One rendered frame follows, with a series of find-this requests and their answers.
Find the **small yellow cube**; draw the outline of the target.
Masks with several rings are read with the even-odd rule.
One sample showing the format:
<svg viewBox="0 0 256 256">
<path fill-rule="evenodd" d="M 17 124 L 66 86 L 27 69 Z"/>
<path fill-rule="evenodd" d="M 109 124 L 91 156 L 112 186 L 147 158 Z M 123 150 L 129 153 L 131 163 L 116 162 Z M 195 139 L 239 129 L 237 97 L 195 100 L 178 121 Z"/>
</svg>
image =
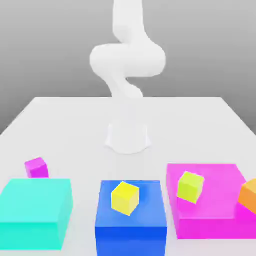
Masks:
<svg viewBox="0 0 256 256">
<path fill-rule="evenodd" d="M 122 181 L 111 192 L 111 208 L 130 216 L 140 203 L 140 188 Z"/>
</svg>

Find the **small lime cube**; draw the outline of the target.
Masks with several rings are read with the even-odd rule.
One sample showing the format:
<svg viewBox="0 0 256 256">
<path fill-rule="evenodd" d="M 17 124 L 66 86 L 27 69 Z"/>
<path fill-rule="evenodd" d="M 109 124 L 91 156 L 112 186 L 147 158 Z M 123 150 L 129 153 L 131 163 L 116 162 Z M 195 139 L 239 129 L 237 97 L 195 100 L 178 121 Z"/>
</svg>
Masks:
<svg viewBox="0 0 256 256">
<path fill-rule="evenodd" d="M 203 191 L 205 178 L 185 171 L 178 181 L 177 197 L 196 204 Z"/>
</svg>

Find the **small magenta cube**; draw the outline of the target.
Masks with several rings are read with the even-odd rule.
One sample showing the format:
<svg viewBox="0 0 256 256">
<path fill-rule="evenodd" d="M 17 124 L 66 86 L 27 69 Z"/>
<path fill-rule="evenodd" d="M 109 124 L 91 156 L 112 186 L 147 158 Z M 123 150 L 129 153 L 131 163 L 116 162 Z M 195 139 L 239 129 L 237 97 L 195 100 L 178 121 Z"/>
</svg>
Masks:
<svg viewBox="0 0 256 256">
<path fill-rule="evenodd" d="M 49 178 L 49 171 L 43 158 L 38 157 L 24 163 L 29 178 Z"/>
</svg>

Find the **small orange cube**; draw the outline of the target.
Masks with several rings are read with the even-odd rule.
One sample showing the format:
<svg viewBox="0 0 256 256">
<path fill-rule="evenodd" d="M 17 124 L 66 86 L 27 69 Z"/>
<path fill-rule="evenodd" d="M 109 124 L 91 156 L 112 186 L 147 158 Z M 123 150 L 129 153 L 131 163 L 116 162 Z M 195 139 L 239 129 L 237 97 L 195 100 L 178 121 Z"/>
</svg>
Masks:
<svg viewBox="0 0 256 256">
<path fill-rule="evenodd" d="M 256 178 L 247 181 L 241 186 L 238 202 L 256 214 Z"/>
</svg>

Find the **large blue box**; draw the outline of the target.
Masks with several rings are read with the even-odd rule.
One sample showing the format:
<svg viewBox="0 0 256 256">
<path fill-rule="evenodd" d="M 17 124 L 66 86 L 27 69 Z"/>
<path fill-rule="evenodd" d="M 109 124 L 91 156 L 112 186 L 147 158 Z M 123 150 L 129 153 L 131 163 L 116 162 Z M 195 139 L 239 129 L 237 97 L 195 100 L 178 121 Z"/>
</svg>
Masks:
<svg viewBox="0 0 256 256">
<path fill-rule="evenodd" d="M 167 219 L 158 180 L 130 180 L 139 187 L 139 205 L 130 216 L 111 206 L 119 180 L 103 180 L 95 219 L 97 256 L 165 256 Z"/>
</svg>

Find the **large pink box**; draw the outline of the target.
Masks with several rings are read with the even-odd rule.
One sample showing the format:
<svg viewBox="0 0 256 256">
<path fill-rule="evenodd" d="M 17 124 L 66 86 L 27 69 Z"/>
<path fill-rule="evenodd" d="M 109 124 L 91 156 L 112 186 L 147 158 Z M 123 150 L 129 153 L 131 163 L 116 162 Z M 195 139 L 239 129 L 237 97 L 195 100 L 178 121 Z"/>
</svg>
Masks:
<svg viewBox="0 0 256 256">
<path fill-rule="evenodd" d="M 204 177 L 196 203 L 177 197 L 185 171 Z M 169 163 L 166 187 L 178 239 L 256 239 L 256 214 L 238 202 L 246 182 L 236 164 Z"/>
</svg>

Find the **large cyan box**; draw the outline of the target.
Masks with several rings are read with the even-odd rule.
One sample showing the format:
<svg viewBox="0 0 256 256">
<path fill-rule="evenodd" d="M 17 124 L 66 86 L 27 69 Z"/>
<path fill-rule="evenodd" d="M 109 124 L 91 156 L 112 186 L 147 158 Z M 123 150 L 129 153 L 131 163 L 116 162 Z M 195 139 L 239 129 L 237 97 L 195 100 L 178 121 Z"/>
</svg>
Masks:
<svg viewBox="0 0 256 256">
<path fill-rule="evenodd" d="M 11 179 L 0 194 L 0 250 L 60 251 L 72 209 L 70 179 Z"/>
</svg>

